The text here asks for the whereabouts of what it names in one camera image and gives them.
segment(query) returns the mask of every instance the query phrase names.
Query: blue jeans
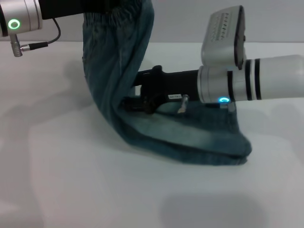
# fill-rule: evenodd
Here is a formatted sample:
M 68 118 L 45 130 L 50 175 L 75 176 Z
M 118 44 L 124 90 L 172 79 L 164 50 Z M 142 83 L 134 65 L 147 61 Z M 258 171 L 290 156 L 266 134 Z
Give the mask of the blue jeans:
M 180 104 L 169 103 L 146 115 L 120 107 L 142 63 L 153 21 L 151 0 L 128 0 L 109 14 L 85 14 L 85 78 L 98 109 L 133 146 L 190 164 L 245 163 L 251 145 L 239 131 L 236 109 L 192 102 L 186 113 L 177 114 Z

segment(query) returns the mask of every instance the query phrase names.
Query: white background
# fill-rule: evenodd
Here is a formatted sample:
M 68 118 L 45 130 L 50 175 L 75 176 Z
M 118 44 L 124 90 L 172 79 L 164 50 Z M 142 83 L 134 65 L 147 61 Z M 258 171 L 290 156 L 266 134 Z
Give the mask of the white background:
M 152 0 L 155 26 L 151 42 L 202 42 L 210 14 L 243 5 L 249 42 L 304 42 L 303 0 Z M 82 41 L 83 15 L 58 20 L 64 41 Z M 22 40 L 50 40 L 57 35 L 53 21 L 42 31 L 20 35 Z
M 198 69 L 200 48 L 151 43 L 142 69 Z M 304 44 L 246 48 L 304 55 Z M 130 147 L 106 123 L 81 42 L 22 58 L 0 50 L 0 228 L 304 227 L 303 98 L 237 103 L 246 165 L 184 165 Z

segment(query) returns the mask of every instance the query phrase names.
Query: black cable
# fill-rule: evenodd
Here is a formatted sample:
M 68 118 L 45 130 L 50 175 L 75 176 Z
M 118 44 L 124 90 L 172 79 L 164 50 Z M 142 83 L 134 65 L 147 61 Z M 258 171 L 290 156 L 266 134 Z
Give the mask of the black cable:
M 35 49 L 39 49 L 39 48 L 46 48 L 46 47 L 48 47 L 49 44 L 52 44 L 52 43 L 56 42 L 57 40 L 59 40 L 59 38 L 61 37 L 61 29 L 60 29 L 60 26 L 58 25 L 55 18 L 53 18 L 53 21 L 55 22 L 56 27 L 58 29 L 58 36 L 55 39 L 53 39 L 51 41 L 48 41 L 48 42 L 40 42 L 40 43 L 29 44 L 28 46 L 29 46 L 30 50 L 35 50 Z
M 52 44 L 52 43 L 56 42 L 57 40 L 59 40 L 59 38 L 61 37 L 61 29 L 60 29 L 60 26 L 58 25 L 58 22 L 56 21 L 55 18 L 53 18 L 53 21 L 54 21 L 54 23 L 55 23 L 55 25 L 56 25 L 56 27 L 57 27 L 57 29 L 58 29 L 58 36 L 57 36 L 55 39 L 49 41 L 47 44 Z

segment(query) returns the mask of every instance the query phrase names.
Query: white wall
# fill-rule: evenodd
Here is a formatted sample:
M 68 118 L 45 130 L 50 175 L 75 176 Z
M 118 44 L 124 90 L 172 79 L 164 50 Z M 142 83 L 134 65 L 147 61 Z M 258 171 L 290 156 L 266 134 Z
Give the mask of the white wall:
M 247 41 L 304 42 L 304 0 L 152 0 L 155 25 L 152 42 L 201 42 L 211 13 L 243 5 Z M 83 16 L 58 20 L 64 41 L 82 40 Z M 48 40 L 57 35 L 52 21 L 22 40 Z

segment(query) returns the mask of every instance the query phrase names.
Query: white table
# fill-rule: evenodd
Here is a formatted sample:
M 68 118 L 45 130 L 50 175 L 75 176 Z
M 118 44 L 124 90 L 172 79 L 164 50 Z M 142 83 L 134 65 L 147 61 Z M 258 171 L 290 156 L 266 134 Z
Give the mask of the white table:
M 201 44 L 150 44 L 142 69 L 197 69 Z M 131 148 L 94 106 L 82 43 L 14 58 L 0 43 L 0 228 L 302 228 L 304 99 L 238 103 L 240 167 Z M 249 58 L 304 44 L 247 44 Z

